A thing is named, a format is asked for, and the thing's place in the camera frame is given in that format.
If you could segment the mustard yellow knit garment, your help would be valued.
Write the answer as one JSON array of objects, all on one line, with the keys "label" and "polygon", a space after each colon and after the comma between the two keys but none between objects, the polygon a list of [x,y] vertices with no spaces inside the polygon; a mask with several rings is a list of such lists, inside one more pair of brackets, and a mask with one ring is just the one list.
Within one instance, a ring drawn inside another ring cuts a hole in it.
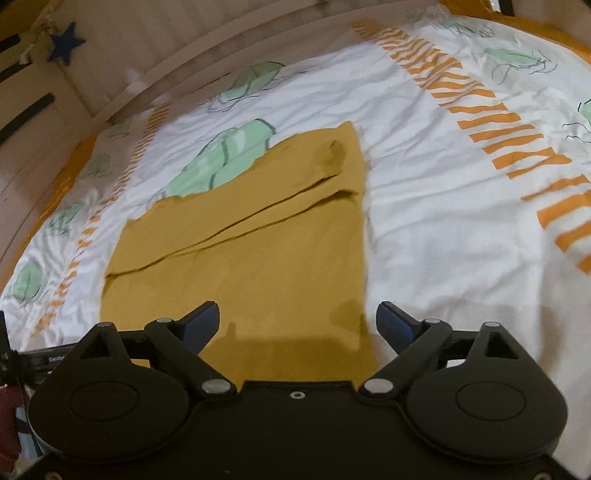
[{"label": "mustard yellow knit garment", "polygon": [[232,382],[361,382],[377,368],[365,318],[365,161],[351,123],[294,135],[242,175],[129,221],[100,317],[122,330],[212,301],[202,357]]}]

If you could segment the orange under sheet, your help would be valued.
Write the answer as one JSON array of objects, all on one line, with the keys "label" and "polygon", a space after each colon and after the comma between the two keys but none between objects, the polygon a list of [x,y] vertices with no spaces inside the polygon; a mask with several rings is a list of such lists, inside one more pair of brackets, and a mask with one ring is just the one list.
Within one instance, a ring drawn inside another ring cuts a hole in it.
[{"label": "orange under sheet", "polygon": [[65,165],[40,198],[40,207],[34,207],[9,242],[1,257],[1,287],[4,287],[32,237],[54,213],[65,195],[73,188],[82,168],[89,162],[98,135],[90,135],[79,142]]}]

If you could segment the white leaf-print bedspread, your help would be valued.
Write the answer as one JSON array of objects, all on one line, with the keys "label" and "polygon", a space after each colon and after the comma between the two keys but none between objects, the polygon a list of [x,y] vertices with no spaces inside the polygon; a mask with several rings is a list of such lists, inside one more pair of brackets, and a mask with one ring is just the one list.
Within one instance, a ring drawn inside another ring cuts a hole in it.
[{"label": "white leaf-print bedspread", "polygon": [[351,123],[365,161],[365,318],[391,301],[461,330],[502,324],[566,399],[555,458],[590,472],[590,58],[447,1],[318,20],[232,53],[100,126],[89,162],[1,287],[11,345],[100,317],[125,225],[203,194],[276,144]]}]

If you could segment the blue star decoration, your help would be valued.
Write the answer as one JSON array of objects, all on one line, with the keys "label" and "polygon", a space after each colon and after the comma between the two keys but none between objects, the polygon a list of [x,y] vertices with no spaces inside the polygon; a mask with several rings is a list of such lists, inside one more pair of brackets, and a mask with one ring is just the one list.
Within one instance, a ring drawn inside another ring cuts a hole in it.
[{"label": "blue star decoration", "polygon": [[51,34],[52,49],[47,62],[60,61],[64,66],[71,64],[72,51],[84,45],[86,40],[76,34],[77,24],[71,22],[61,34]]}]

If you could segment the beige wooden bed frame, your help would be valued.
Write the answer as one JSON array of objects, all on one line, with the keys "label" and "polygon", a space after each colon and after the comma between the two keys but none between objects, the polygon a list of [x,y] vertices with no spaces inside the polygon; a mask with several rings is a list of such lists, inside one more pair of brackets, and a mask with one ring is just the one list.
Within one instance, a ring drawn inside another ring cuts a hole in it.
[{"label": "beige wooden bed frame", "polygon": [[[204,67],[360,1],[8,1],[1,6],[1,257],[90,131]],[[86,43],[47,62],[75,22]]]}]

